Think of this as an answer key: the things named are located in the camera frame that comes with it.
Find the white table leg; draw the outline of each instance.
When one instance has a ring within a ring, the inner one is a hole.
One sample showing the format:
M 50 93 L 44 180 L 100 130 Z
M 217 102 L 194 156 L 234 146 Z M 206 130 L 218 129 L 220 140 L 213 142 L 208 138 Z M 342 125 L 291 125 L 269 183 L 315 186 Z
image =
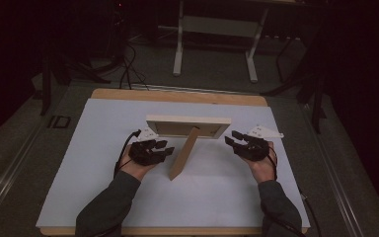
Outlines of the white table leg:
M 255 55 L 255 51 L 257 50 L 258 42 L 260 41 L 260 37 L 264 28 L 267 13 L 268 13 L 268 8 L 265 8 L 263 15 L 261 17 L 261 21 L 258 24 L 258 28 L 254 36 L 254 43 L 252 44 L 251 50 L 246 52 L 246 63 L 248 65 L 249 78 L 251 79 L 251 82 L 253 83 L 258 82 L 257 70 L 255 69 L 254 55 Z
M 184 1 L 180 1 L 180 17 L 178 19 L 178 45 L 175 53 L 174 76 L 181 75 L 181 65 L 183 63 L 183 16 L 184 16 Z

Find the desk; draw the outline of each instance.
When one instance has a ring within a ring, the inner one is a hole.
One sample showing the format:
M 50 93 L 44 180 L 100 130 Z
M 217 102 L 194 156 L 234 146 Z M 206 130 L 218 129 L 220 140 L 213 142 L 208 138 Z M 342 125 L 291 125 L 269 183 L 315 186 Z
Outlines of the desk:
M 37 223 L 41 233 L 52 236 L 74 234 L 79 211 L 113 178 L 113 164 L 122 143 L 131 131 L 143 128 L 145 117 L 141 113 L 155 112 L 231 117 L 232 124 L 224 135 L 229 135 L 232 129 L 250 129 L 256 125 L 251 124 L 253 121 L 277 129 L 270 108 L 259 96 L 96 90 L 78 122 L 43 205 Z M 165 139 L 176 150 L 185 141 L 183 138 Z M 299 209 L 306 231 L 310 223 L 282 141 L 280 138 L 270 140 L 278 154 L 278 180 Z M 225 144 L 224 136 L 197 141 L 185 169 L 171 182 L 167 170 L 174 155 L 146 175 L 130 214 L 122 224 L 122 234 L 261 233 L 263 214 L 257 184 L 248 166 Z M 182 195 L 180 198 L 176 198 L 177 192 Z
M 173 74 L 175 76 L 181 75 L 181 67 L 183 60 L 183 33 L 184 32 L 196 32 L 206 34 L 217 34 L 225 36 L 245 37 L 252 38 L 253 43 L 249 50 L 246 51 L 245 57 L 249 71 L 249 77 L 251 82 L 258 82 L 257 71 L 255 69 L 254 55 L 257 50 L 258 42 L 261 37 L 261 33 L 264 28 L 265 19 L 269 10 L 268 6 L 265 6 L 261 12 L 262 16 L 258 22 L 247 21 L 235 21 L 216 19 L 208 17 L 195 17 L 188 16 L 184 13 L 184 0 L 180 1 L 180 12 L 178 20 L 178 45 L 177 52 L 175 54 L 175 63 Z M 298 4 L 295 0 L 257 0 L 253 2 L 263 4 Z

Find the white tabletop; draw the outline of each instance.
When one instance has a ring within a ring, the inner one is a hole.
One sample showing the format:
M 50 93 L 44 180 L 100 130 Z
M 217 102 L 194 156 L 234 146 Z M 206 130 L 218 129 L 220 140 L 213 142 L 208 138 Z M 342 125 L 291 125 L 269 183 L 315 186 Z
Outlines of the white tabletop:
M 248 132 L 256 125 L 278 131 L 269 107 L 101 99 L 87 102 L 37 227 L 75 226 L 82 208 L 113 179 L 126 138 L 147 126 L 146 115 L 230 118 L 232 124 L 218 139 L 199 139 L 173 181 L 169 169 L 185 139 L 165 138 L 168 147 L 175 147 L 174 154 L 146 175 L 123 227 L 261 227 L 257 184 L 224 136 L 231 136 L 231 130 Z M 297 206 L 302 226 L 310 227 L 282 141 L 268 140 L 278 155 L 278 181 Z

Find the metal stand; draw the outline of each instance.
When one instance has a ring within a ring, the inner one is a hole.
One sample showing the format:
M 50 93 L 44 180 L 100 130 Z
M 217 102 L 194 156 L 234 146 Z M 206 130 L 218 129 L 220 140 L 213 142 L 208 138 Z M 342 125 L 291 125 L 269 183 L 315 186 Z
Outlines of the metal stand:
M 225 19 L 213 19 L 184 15 L 184 0 L 180 1 L 180 16 L 178 20 L 178 46 L 175 54 L 174 76 L 181 75 L 183 61 L 183 33 L 197 32 L 205 34 L 216 34 L 235 37 L 253 38 L 251 48 L 246 52 L 246 62 L 248 65 L 249 77 L 251 82 L 257 83 L 258 76 L 255 69 L 254 55 L 257 50 L 258 42 L 264 28 L 268 8 L 265 8 L 261 20 L 256 22 L 234 21 Z

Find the wooden plank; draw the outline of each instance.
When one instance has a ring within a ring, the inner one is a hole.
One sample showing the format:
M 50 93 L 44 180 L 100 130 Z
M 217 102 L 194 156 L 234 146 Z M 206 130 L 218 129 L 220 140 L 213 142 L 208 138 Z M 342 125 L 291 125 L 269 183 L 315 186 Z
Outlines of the wooden plank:
M 45 227 L 40 229 L 41 234 L 45 236 L 72 236 L 75 234 L 75 227 Z M 308 228 L 302 228 L 303 234 L 306 234 Z M 144 227 L 123 227 L 121 229 L 122 235 L 133 236 L 202 236 L 202 235 L 260 235 L 262 233 L 260 228 L 254 227 L 207 227 L 207 228 L 144 228 Z
M 149 127 L 159 136 L 187 137 L 193 127 L 199 128 L 202 138 L 217 139 L 229 127 L 230 118 L 146 116 Z
M 261 106 L 267 103 L 261 96 L 213 94 L 198 92 L 138 91 L 119 89 L 96 89 L 92 99 L 204 103 L 217 105 Z
M 174 164 L 169 172 L 169 179 L 174 180 L 184 169 L 187 160 L 189 159 L 190 152 L 192 151 L 193 145 L 196 142 L 196 139 L 199 135 L 199 128 L 193 127 L 189 133 L 189 138 L 184 144 L 183 149 L 181 149 L 180 154 L 175 159 Z

